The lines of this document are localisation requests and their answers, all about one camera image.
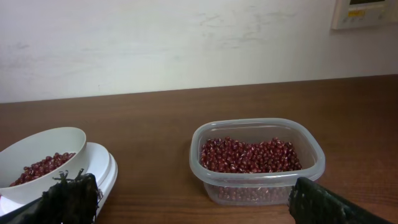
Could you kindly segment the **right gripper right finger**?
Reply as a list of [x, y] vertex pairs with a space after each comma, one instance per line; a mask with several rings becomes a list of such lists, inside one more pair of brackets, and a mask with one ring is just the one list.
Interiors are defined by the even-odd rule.
[[390, 224], [306, 177], [292, 187], [288, 206], [296, 224]]

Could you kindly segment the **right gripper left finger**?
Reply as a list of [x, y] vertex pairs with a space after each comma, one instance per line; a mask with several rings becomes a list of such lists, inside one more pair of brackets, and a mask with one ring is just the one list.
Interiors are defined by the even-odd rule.
[[64, 171], [54, 180], [40, 198], [3, 215], [1, 224], [94, 224], [103, 198], [96, 177], [81, 170], [69, 179]]

